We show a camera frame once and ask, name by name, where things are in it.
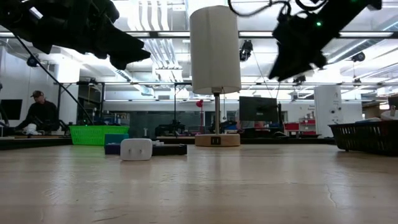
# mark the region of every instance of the lamp shade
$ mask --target lamp shade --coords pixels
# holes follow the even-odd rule
[[[226,6],[210,6],[190,17],[193,92],[208,95],[241,89],[236,16]]]

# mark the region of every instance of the man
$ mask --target man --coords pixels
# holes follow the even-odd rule
[[[60,124],[55,104],[47,101],[44,98],[44,93],[39,90],[34,91],[30,97],[33,97],[35,103],[30,106],[26,119],[16,129],[23,129],[28,124],[34,123],[37,125],[37,130],[58,130]]]

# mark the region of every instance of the black wire basket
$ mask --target black wire basket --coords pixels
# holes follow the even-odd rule
[[[329,125],[337,147],[398,156],[398,121]]]

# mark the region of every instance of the green plastic basket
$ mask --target green plastic basket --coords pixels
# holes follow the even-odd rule
[[[127,134],[125,126],[70,126],[74,145],[104,146],[105,134]]]

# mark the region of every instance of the baseball cap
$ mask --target baseball cap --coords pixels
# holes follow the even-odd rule
[[[40,97],[40,96],[44,96],[44,93],[43,93],[42,91],[40,91],[40,90],[36,90],[36,91],[34,91],[34,92],[32,93],[32,96],[30,96],[30,97],[38,98],[38,97]]]

